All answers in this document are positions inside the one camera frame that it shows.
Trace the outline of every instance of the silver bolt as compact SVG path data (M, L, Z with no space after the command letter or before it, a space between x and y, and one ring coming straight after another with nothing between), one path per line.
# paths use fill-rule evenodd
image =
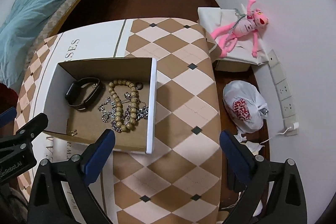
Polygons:
M41 160L40 165L46 165L47 163L48 163L48 160L47 159L43 159L43 160Z
M288 162L289 165L294 165L295 164L295 161L293 161L292 159L288 159L287 162Z
M72 161L78 161L80 158L81 158L80 155L73 155L73 156L71 157L71 160L72 160Z
M263 161L263 160L264 160L264 157L263 157L262 155L256 155L256 156L255 156L255 159L256 159L257 161Z

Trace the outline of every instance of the open cardboard box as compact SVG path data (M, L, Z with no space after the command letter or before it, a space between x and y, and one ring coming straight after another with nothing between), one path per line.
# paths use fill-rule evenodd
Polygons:
M75 60L58 63L54 71L44 105L44 113L49 123L45 132L66 140L83 144L94 143L110 123L104 123L98 105L102 104L109 94L108 84L114 79L127 79L132 82L142 82L139 98L148 106L148 120L141 119L134 131L129 133L115 132L115 148L117 151L151 154L154 147L155 101L156 101L156 59L154 58L104 58ZM71 83L85 77L97 77L104 84L104 92L96 102L85 111L78 111L68 105L64 96ZM92 91L91 86L83 89L81 99ZM115 91L120 99L125 92L130 92L127 86L117 86ZM70 132L77 130L77 135Z

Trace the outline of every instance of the black fitness tracker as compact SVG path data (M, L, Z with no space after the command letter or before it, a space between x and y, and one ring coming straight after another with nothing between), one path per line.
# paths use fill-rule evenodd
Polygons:
M93 91L90 95L80 104L74 105L75 101L78 99L82 87L87 84L93 84ZM104 86L98 78L88 77L83 78L78 81L74 81L67 93L65 94L65 99L69 106L76 110L85 110L98 98L100 92L103 90Z

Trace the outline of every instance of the blue gripper pad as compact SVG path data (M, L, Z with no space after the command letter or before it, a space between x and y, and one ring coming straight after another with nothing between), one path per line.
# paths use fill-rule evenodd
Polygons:
M245 145L241 145L229 131L221 132L219 144L237 179L246 186L249 185L251 173L255 167L253 154Z
M13 121L16 117L16 109L11 107L5 112L0 114L0 128L4 127L9 122Z
M86 186L97 180L115 144L116 137L114 132L106 129L94 144L89 145L85 149L82 154L83 165L81 169L84 173L84 183Z

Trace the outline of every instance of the pink panther plush toy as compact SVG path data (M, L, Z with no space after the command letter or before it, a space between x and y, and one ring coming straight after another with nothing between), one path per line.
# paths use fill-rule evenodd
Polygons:
M238 37L253 32L253 49L252 56L257 57L258 53L258 28L265 28L268 24L268 18L259 10L251 11L251 6L256 0L249 0L247 5L247 15L246 19L243 19L245 16L241 17L237 22L233 22L229 25L222 26L214 30L211 34L213 39L216 39L220 35L225 34L219 41L218 45L222 49L222 54L220 58L227 56L228 52L231 52L236 46Z

